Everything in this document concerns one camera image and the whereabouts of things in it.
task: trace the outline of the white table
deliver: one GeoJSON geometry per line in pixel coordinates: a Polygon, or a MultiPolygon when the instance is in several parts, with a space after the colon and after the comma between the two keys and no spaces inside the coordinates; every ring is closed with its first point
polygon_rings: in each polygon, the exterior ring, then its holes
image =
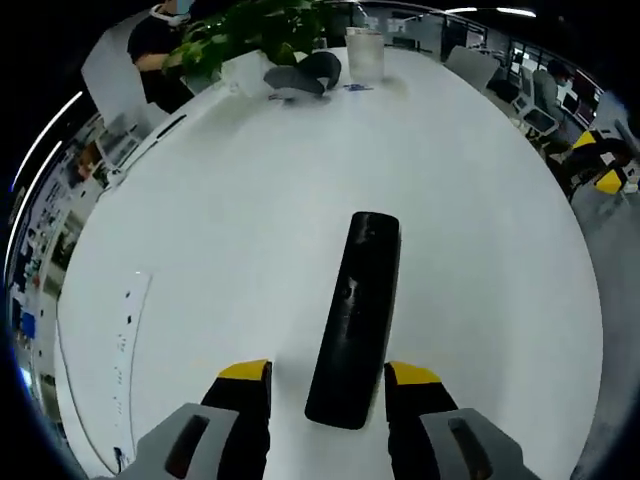
{"type": "Polygon", "coordinates": [[[393,478],[382,391],[361,431],[303,414],[350,217],[370,210],[402,227],[387,359],[433,369],[542,478],[569,477],[602,361],[578,224],[544,162],[471,86],[412,52],[387,50],[385,70],[373,91],[304,106],[209,90],[103,196],[59,315],[78,412],[105,458],[120,438],[113,319],[140,270],[153,279],[133,364],[137,439],[226,366],[266,357],[265,479],[393,478]]]}

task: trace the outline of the face mask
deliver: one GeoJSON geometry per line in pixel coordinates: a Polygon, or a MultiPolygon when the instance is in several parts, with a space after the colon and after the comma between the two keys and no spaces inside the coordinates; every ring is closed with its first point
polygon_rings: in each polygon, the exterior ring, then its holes
{"type": "Polygon", "coordinates": [[[178,15],[186,15],[189,13],[189,8],[193,5],[195,0],[178,0],[176,2],[176,13],[178,15]]]}

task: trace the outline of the green plant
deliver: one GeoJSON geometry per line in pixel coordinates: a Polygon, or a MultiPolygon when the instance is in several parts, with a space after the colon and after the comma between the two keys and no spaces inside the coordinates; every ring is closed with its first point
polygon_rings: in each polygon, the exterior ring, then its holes
{"type": "Polygon", "coordinates": [[[311,53],[330,7],[317,0],[245,0],[189,26],[176,56],[188,75],[211,78],[222,63],[262,50],[277,65],[295,65],[294,52],[311,53]]]}

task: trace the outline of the black cylindrical object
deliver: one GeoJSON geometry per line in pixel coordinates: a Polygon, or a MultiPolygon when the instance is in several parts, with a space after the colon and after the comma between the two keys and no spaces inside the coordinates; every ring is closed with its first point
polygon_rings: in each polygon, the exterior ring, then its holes
{"type": "Polygon", "coordinates": [[[357,430],[384,363],[400,255],[400,224],[355,213],[347,236],[305,415],[357,430]]]}

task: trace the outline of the office chair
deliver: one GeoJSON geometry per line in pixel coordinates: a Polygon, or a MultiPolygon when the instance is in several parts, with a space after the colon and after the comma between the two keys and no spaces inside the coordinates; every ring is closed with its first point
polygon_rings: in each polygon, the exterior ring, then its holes
{"type": "Polygon", "coordinates": [[[500,62],[489,55],[458,45],[451,50],[444,66],[483,93],[489,80],[498,70],[500,62]]]}
{"type": "Polygon", "coordinates": [[[537,136],[547,136],[558,129],[558,121],[542,110],[536,102],[536,86],[531,70],[520,67],[520,93],[511,102],[516,117],[526,123],[537,136]]]}

